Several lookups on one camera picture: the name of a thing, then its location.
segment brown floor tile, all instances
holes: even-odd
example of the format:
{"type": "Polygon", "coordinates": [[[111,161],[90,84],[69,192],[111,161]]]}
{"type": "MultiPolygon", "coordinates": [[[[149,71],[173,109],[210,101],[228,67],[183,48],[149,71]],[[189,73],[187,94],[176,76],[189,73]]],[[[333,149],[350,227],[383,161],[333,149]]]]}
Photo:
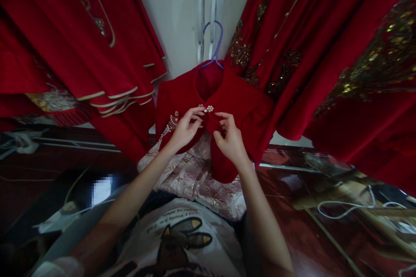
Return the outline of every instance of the brown floor tile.
{"type": "Polygon", "coordinates": [[[323,231],[305,211],[295,210],[285,198],[267,196],[289,246],[297,276],[353,276],[323,231]]]}

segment white wall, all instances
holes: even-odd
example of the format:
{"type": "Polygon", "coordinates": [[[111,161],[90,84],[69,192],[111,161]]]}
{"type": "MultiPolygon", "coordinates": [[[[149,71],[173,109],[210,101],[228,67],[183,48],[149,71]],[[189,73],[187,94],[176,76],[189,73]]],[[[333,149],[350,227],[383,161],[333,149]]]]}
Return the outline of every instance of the white wall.
{"type": "MultiPolygon", "coordinates": [[[[176,78],[198,65],[195,39],[197,25],[195,6],[197,0],[142,1],[166,54],[165,64],[169,74],[164,79],[176,78]]],[[[246,1],[224,0],[223,11],[220,12],[224,37],[218,54],[219,59],[223,59],[225,56],[246,1]]],[[[211,0],[205,0],[205,22],[210,20],[210,7],[211,0]]],[[[209,34],[207,33],[205,35],[205,59],[208,57],[208,49],[209,34]]],[[[271,144],[311,146],[310,141],[305,138],[294,142],[281,137],[277,133],[271,140],[271,144]]]]}

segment red sleeve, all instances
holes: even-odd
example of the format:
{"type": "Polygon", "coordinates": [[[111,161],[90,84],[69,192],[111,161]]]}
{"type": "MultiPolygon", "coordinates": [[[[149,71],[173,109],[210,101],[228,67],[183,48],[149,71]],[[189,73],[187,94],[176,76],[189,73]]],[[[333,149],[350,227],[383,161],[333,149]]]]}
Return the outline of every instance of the red sleeve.
{"type": "Polygon", "coordinates": [[[263,156],[264,150],[260,148],[259,143],[265,134],[272,113],[273,103],[272,101],[266,101],[255,108],[242,122],[241,135],[243,143],[256,166],[260,164],[263,156]]]}
{"type": "Polygon", "coordinates": [[[156,102],[156,140],[160,139],[166,125],[169,123],[170,115],[174,115],[174,105],[172,104],[166,82],[159,85],[156,102]]]}

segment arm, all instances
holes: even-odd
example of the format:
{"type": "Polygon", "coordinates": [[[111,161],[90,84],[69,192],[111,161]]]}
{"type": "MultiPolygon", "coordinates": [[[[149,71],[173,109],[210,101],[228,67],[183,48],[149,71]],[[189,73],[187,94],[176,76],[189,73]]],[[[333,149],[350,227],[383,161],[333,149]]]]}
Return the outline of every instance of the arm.
{"type": "Polygon", "coordinates": [[[226,131],[225,139],[214,132],[215,141],[224,155],[236,166],[247,205],[247,215],[257,246],[263,258],[264,276],[294,276],[294,269],[285,238],[261,189],[253,164],[244,148],[241,131],[233,115],[216,113],[226,131]]]}
{"type": "Polygon", "coordinates": [[[205,115],[204,107],[191,108],[179,121],[176,130],[166,146],[149,165],[130,183],[128,188],[114,201],[97,226],[71,253],[84,266],[85,275],[97,272],[118,237],[136,216],[144,201],[165,170],[173,155],[194,137],[205,115]]]}

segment red velvet jacket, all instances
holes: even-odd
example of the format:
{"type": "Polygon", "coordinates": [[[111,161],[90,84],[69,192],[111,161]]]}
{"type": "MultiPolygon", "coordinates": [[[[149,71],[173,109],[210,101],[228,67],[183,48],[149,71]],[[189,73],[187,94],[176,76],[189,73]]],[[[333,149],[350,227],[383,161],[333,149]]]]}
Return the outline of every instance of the red velvet jacket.
{"type": "MultiPolygon", "coordinates": [[[[231,70],[220,69],[215,63],[200,69],[201,65],[171,81],[160,84],[156,107],[156,137],[160,137],[170,120],[170,116],[179,112],[179,118],[190,108],[202,104],[214,108],[202,118],[204,128],[199,129],[192,141],[178,154],[190,149],[208,131],[223,133],[219,121],[221,117],[215,112],[226,112],[234,115],[236,126],[241,130],[247,153],[258,165],[263,150],[258,148],[270,116],[273,112],[272,100],[246,81],[237,77],[231,70]]],[[[163,148],[170,140],[172,133],[167,133],[160,145],[163,148]]],[[[211,158],[214,179],[221,183],[230,183],[237,176],[235,166],[222,154],[211,140],[211,158]]]]}

